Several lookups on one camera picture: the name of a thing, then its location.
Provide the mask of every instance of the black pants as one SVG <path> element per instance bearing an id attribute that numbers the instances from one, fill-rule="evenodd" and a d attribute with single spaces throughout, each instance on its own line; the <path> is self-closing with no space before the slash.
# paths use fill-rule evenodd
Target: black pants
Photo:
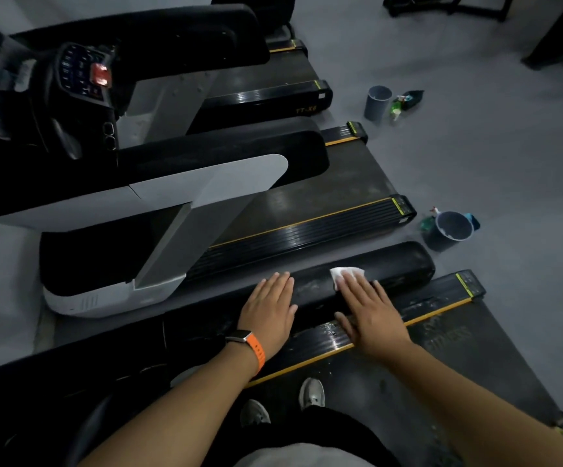
<path id="1" fill-rule="evenodd" d="M 311 406 L 282 424 L 259 424 L 219 432 L 205 466 L 231 467 L 263 448 L 308 443 L 347 451 L 375 467 L 399 467 L 396 457 L 359 421 L 329 408 Z"/>

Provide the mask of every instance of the white wipe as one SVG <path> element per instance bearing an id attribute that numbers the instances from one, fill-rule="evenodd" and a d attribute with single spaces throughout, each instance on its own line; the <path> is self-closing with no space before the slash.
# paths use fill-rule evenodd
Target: white wipe
<path id="1" fill-rule="evenodd" d="M 329 269 L 331 272 L 331 278 L 333 279 L 333 288 L 338 291 L 338 279 L 342 278 L 342 272 L 348 272 L 353 278 L 355 278 L 355 273 L 364 276 L 364 269 L 358 267 L 334 267 Z"/>

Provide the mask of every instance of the forearm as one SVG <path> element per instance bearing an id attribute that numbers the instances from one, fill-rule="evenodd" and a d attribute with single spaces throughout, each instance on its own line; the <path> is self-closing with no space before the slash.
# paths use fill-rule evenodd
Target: forearm
<path id="1" fill-rule="evenodd" d="M 563 465 L 563 437 L 410 343 L 385 361 L 469 465 Z"/>
<path id="2" fill-rule="evenodd" d="M 199 466 L 225 415 L 257 371 L 249 346 L 213 360 L 102 443 L 81 467 Z"/>

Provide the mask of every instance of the hand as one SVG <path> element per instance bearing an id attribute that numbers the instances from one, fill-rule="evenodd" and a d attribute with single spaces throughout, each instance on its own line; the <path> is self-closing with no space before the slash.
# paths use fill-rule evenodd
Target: hand
<path id="1" fill-rule="evenodd" d="M 267 360 L 288 340 L 298 306 L 290 306 L 294 279 L 277 272 L 262 280 L 240 312 L 238 329 L 249 330 L 260 342 Z"/>
<path id="2" fill-rule="evenodd" d="M 355 274 L 356 280 L 348 272 L 342 276 L 338 288 L 357 324 L 353 326 L 340 312 L 336 313 L 336 319 L 353 344 L 372 357 L 391 362 L 400 350 L 413 344 L 400 313 L 376 280 L 373 287 L 361 274 Z"/>

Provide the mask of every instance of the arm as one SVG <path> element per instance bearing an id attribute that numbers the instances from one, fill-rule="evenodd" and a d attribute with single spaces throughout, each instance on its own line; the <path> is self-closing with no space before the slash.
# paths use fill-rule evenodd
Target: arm
<path id="1" fill-rule="evenodd" d="M 240 313 L 238 329 L 251 330 L 267 360 L 290 335 L 296 305 L 287 272 L 260 282 Z M 229 342 L 204 367 L 146 408 L 91 452 L 80 467 L 199 466 L 225 415 L 258 360 L 247 345 Z"/>
<path id="2" fill-rule="evenodd" d="M 336 318 L 355 345 L 377 358 L 446 430 L 467 465 L 563 466 L 563 436 L 448 368 L 409 338 L 378 282 L 348 274 L 338 288 L 356 318 Z"/>

